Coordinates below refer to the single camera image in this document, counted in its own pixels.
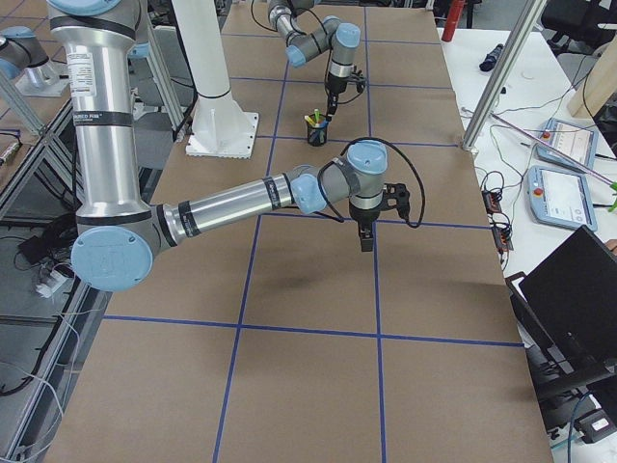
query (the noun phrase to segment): red object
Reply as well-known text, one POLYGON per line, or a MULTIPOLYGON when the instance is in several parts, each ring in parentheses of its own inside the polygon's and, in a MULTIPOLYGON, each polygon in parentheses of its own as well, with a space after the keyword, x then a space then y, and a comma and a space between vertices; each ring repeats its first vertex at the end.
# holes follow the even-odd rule
POLYGON ((459 19, 461 19, 461 14, 463 14, 463 7, 465 7, 465 0, 454 0, 452 5, 450 5, 450 11, 447 14, 447 20, 443 28, 443 41, 452 41, 456 26, 459 23, 459 19))

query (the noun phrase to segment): label on robot arm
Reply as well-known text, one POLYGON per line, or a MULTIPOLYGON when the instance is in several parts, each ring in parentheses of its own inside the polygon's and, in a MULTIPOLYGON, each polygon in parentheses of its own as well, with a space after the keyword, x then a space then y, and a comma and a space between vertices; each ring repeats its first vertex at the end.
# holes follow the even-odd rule
POLYGON ((96 96, 96 76, 92 53, 67 54, 71 96, 96 96))

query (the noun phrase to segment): black monitor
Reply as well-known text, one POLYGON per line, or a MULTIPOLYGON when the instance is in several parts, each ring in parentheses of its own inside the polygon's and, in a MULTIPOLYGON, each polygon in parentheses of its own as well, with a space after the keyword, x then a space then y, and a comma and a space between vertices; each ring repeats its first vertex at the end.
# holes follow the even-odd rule
MULTIPOLYGON (((576 230, 520 288, 574 371, 617 358, 617 257, 589 229, 576 230)), ((617 422, 617 377, 587 387, 617 422)))

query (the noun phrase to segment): electronic device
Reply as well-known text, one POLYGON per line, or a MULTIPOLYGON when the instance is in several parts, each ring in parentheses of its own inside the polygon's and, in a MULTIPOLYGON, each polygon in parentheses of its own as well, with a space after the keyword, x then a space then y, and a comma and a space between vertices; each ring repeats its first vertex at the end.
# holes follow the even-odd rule
MULTIPOLYGON (((552 118, 547 122, 540 138, 579 163, 590 169, 593 168, 599 138, 595 127, 581 127, 552 118)), ((536 152, 538 157, 544 161, 580 172, 580 169, 573 163, 559 158, 542 146, 538 145, 536 152)))
POLYGON ((542 336, 537 340, 545 355, 556 361, 556 347, 565 359, 559 367, 564 371, 571 367, 568 376, 577 379, 568 390, 586 386, 613 422, 617 422, 617 377, 584 380, 582 373, 617 358, 615 282, 617 257, 582 226, 520 283, 532 311, 532 317, 523 322, 525 329, 537 332, 530 325, 539 324, 551 341, 543 341, 542 336))
POLYGON ((527 196, 538 222, 567 229, 586 225, 598 229, 587 179, 572 171, 532 166, 527 172, 527 196))

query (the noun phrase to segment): white desk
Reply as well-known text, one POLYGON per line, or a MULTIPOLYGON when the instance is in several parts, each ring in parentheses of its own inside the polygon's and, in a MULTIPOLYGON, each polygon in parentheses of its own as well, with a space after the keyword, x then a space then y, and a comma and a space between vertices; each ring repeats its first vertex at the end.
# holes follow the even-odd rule
MULTIPOLYGON (((459 107, 466 107, 470 110, 475 108, 491 75, 489 72, 482 72, 478 65, 498 43, 505 43, 507 37, 507 31, 461 29, 456 31, 452 42, 443 43, 443 52, 459 107)), ((540 106, 562 96, 569 89, 570 81, 553 57, 542 35, 532 33, 505 87, 506 95, 501 95, 496 112, 511 108, 540 106)), ((566 105, 573 94, 574 90, 570 90, 559 108, 559 102, 555 101, 541 109, 508 112, 502 117, 519 127, 528 129, 542 127, 550 117, 557 117, 583 126, 593 123, 590 119, 576 120, 570 116, 566 105)), ((464 119, 463 122, 467 124, 469 120, 464 119)), ((479 154, 475 164, 487 171, 502 172, 506 185, 516 183, 520 180, 519 176, 500 161, 496 147, 491 140, 489 127, 494 123, 496 123, 494 120, 488 120, 477 139, 475 145, 479 149, 479 154)), ((520 172, 525 171, 531 149, 522 146, 521 142, 527 142, 527 140, 508 129, 496 127, 494 133, 504 158, 520 172)), ((608 144, 602 137, 598 144, 598 153, 612 155, 608 144)), ((531 165, 534 164, 549 165, 535 156, 531 158, 531 165)), ((594 168, 611 179, 617 178, 617 162, 597 158, 594 168)), ((479 170, 477 173, 478 178, 482 179, 484 173, 479 170)), ((609 204, 614 201, 608 187, 593 178, 588 178, 588 183, 594 203, 609 204)), ((517 200, 518 188, 506 189, 501 202, 508 216, 511 219, 514 217, 512 238, 514 251, 510 253, 509 262, 504 271, 505 276, 519 271, 528 273, 572 233, 569 230, 535 222, 525 197, 525 189, 523 184, 523 191, 517 200)), ((595 209, 595 211, 599 223, 596 235, 604 241, 617 237, 617 213, 609 213, 606 209, 595 209)), ((555 449, 553 458, 555 462, 566 461, 566 446, 555 449)), ((577 463, 617 462, 617 435, 612 435, 595 445, 574 442, 573 461, 577 463)))

